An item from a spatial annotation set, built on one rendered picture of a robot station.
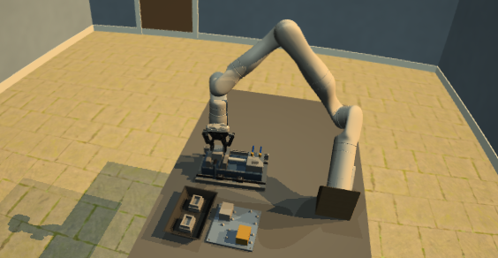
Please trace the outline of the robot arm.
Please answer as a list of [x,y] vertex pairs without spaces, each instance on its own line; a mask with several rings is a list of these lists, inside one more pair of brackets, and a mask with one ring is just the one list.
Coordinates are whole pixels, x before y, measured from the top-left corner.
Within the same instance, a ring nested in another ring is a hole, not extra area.
[[327,186],[352,190],[356,168],[354,166],[356,147],[363,121],[362,110],[356,105],[343,106],[337,100],[333,75],[313,53],[298,25],[292,20],[280,21],[257,44],[229,64],[224,74],[214,72],[210,76],[209,125],[206,126],[206,131],[219,133],[230,131],[230,127],[227,125],[227,94],[241,79],[252,72],[271,52],[279,47],[282,47],[295,61],[307,83],[325,106],[334,124],[338,128],[344,129],[341,134],[334,138]]

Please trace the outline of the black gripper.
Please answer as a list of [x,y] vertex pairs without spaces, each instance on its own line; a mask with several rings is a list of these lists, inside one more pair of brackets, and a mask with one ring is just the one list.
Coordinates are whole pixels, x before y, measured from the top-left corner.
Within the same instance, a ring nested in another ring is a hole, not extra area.
[[[208,134],[210,134],[210,136],[212,137],[212,140],[209,139],[208,137]],[[206,144],[209,144],[210,145],[210,150],[213,152],[214,150],[214,147],[215,147],[215,144],[214,144],[214,141],[215,140],[220,140],[223,144],[223,153],[225,154],[226,151],[227,151],[227,147],[230,147],[233,139],[234,139],[234,136],[235,136],[235,133],[218,133],[218,132],[207,132],[205,129],[203,130],[202,132],[202,135],[203,135],[203,138],[206,142]],[[226,137],[229,135],[229,138],[230,140],[227,142],[226,141]]]

